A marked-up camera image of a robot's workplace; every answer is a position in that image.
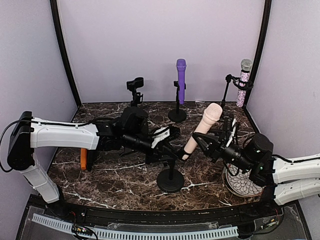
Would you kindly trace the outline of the black stand of beige microphone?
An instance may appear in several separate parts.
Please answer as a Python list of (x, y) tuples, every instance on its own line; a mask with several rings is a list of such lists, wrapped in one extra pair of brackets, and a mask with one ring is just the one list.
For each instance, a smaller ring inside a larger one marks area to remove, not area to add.
[[(179, 160), (186, 161), (182, 160), (182, 150), (181, 154), (176, 156)], [(165, 193), (177, 193), (184, 186), (185, 178), (179, 170), (175, 169), (176, 161), (166, 162), (168, 168), (162, 170), (157, 176), (157, 186)]]

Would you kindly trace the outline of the beige pink microphone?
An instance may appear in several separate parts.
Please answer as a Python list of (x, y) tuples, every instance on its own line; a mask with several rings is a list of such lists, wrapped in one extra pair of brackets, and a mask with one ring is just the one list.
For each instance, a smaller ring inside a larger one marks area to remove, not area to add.
[[(195, 133), (206, 134), (210, 128), (220, 119), (222, 115), (223, 109), (217, 103), (211, 103), (203, 112), (202, 119), (197, 125), (195, 129)], [(187, 160), (189, 156), (193, 153), (193, 151), (197, 147), (197, 142), (191, 136), (187, 141), (186, 145), (183, 147), (182, 150), (182, 157), (183, 161)]]

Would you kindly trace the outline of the black stand of purple microphone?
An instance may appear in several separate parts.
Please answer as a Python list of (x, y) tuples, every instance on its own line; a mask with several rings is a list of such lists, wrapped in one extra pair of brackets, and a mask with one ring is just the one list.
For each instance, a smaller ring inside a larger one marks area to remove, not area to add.
[(180, 102), (179, 102), (179, 83), (178, 81), (174, 81), (173, 85), (176, 87), (176, 107), (175, 109), (172, 109), (168, 112), (168, 118), (175, 123), (181, 123), (187, 119), (187, 113), (183, 110), (180, 109)]

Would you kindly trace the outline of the orange microphone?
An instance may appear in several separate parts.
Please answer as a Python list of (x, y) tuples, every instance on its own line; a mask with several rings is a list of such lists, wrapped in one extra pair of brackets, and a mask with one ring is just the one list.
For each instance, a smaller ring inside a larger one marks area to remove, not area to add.
[(87, 149), (80, 149), (80, 168), (82, 171), (87, 169)]

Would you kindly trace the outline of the purple microphone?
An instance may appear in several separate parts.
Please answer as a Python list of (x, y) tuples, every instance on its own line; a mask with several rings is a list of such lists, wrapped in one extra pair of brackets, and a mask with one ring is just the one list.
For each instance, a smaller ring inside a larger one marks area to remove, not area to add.
[(176, 61), (176, 69), (177, 69), (177, 76), (178, 76), (178, 101), (180, 105), (183, 105), (185, 101), (186, 68), (187, 68), (187, 63), (185, 59), (180, 58)]

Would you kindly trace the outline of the black microphone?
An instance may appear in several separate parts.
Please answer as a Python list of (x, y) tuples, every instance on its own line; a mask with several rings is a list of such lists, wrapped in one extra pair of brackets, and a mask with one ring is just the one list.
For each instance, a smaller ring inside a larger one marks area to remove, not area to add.
[(86, 155), (86, 169), (88, 172), (92, 170), (95, 160), (96, 160), (96, 151), (88, 150)]

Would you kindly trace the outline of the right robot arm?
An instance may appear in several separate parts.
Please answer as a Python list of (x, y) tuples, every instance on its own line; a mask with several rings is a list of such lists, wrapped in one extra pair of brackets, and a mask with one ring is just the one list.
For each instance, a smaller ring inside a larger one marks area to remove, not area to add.
[(213, 162), (222, 159), (226, 166), (234, 166), (249, 180), (263, 188), (255, 213), (266, 217), (275, 204), (289, 202), (320, 193), (319, 154), (285, 158), (273, 153), (273, 143), (263, 134), (256, 133), (245, 147), (227, 143), (220, 137), (194, 132), (192, 137), (206, 157)]

